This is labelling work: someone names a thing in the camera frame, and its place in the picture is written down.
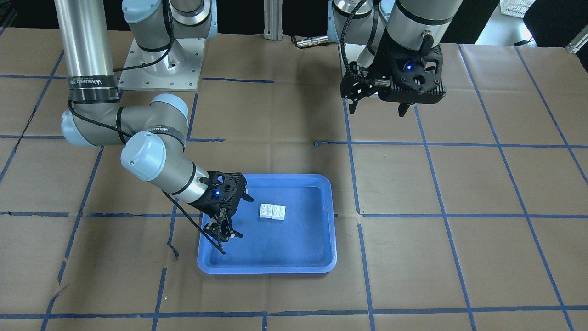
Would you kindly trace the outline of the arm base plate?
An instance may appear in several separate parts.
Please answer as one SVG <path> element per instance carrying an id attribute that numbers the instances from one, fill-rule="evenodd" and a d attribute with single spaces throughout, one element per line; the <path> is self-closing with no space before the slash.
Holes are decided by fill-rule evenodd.
<path id="1" fill-rule="evenodd" d="M 345 44 L 345 54 L 347 58 L 347 62 L 357 62 L 358 58 L 360 57 L 363 50 L 366 48 L 365 45 L 361 44 Z M 340 68 L 341 68 L 341 76 L 343 77 L 346 73 L 346 67 L 344 65 L 344 60 L 342 58 L 342 54 L 339 47 L 339 61 L 340 61 Z"/>
<path id="2" fill-rule="evenodd" d="M 118 88 L 127 91 L 197 92 L 205 39 L 178 39 L 160 62 L 122 71 Z"/>

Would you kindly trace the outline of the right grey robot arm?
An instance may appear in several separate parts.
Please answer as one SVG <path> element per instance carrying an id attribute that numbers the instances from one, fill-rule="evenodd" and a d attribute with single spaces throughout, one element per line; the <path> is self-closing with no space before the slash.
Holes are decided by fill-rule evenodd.
<path id="1" fill-rule="evenodd" d="M 122 145 L 120 162 L 143 182 L 206 214 L 200 228 L 218 242 L 241 238 L 232 216 L 251 202 L 246 178 L 199 167 L 185 155 L 189 107 L 176 95 L 196 91 L 202 57 L 197 40 L 218 33 L 214 0 L 124 0 L 134 41 L 115 69 L 103 0 L 57 0 L 68 68 L 68 109 L 61 119 L 73 145 Z"/>

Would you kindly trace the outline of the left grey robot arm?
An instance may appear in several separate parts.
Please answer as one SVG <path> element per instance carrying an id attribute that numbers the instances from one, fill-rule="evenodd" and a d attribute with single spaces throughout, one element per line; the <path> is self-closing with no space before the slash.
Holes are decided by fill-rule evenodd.
<path id="1" fill-rule="evenodd" d="M 354 114 L 360 100 L 398 103 L 403 117 L 415 104 L 432 105 L 447 92 L 440 42 L 460 0 L 330 0 L 330 42 L 340 49 L 341 97 Z"/>

